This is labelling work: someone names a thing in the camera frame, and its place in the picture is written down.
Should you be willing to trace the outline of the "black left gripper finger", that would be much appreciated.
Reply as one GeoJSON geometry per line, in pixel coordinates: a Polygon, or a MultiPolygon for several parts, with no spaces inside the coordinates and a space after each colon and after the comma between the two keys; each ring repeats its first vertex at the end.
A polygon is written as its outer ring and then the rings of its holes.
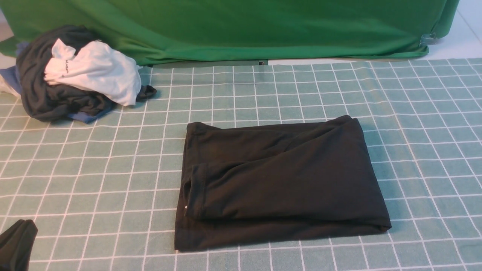
{"type": "Polygon", "coordinates": [[[33,220],[20,219],[0,235],[0,270],[27,271],[38,229],[33,220]]]}

